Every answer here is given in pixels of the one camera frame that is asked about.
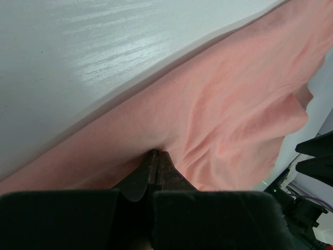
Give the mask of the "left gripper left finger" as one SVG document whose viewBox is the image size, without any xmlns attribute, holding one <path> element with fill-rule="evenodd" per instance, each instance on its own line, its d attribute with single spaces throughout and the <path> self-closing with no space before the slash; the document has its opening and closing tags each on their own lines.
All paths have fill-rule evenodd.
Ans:
<svg viewBox="0 0 333 250">
<path fill-rule="evenodd" d="M 1 196 L 1 249 L 151 249 L 158 151 L 115 188 Z"/>
</svg>

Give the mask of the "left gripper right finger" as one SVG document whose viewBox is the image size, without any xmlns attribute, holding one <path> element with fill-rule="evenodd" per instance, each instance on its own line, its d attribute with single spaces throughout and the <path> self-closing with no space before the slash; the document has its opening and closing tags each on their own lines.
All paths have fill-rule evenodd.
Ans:
<svg viewBox="0 0 333 250">
<path fill-rule="evenodd" d="M 154 192 L 153 249 L 294 249 L 281 206 L 266 192 Z"/>
</svg>

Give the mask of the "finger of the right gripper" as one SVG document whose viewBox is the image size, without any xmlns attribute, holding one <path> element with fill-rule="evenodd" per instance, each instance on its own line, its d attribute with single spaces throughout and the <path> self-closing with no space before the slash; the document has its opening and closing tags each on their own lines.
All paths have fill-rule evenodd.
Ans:
<svg viewBox="0 0 333 250">
<path fill-rule="evenodd" d="M 313 157 L 332 156 L 333 147 L 332 131 L 317 136 L 310 140 L 299 143 L 296 146 L 296 152 Z"/>
<path fill-rule="evenodd" d="M 322 156 L 300 161 L 296 171 L 332 186 L 332 156 Z"/>
</svg>

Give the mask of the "pink t shirt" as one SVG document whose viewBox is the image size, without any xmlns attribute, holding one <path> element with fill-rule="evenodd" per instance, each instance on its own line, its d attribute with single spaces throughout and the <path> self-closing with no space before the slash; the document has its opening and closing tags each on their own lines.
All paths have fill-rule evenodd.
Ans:
<svg viewBox="0 0 333 250">
<path fill-rule="evenodd" d="M 332 1 L 288 1 L 164 75 L 1 182 L 1 193 L 108 189 L 151 149 L 201 191 L 251 190 L 308 120 Z"/>
</svg>

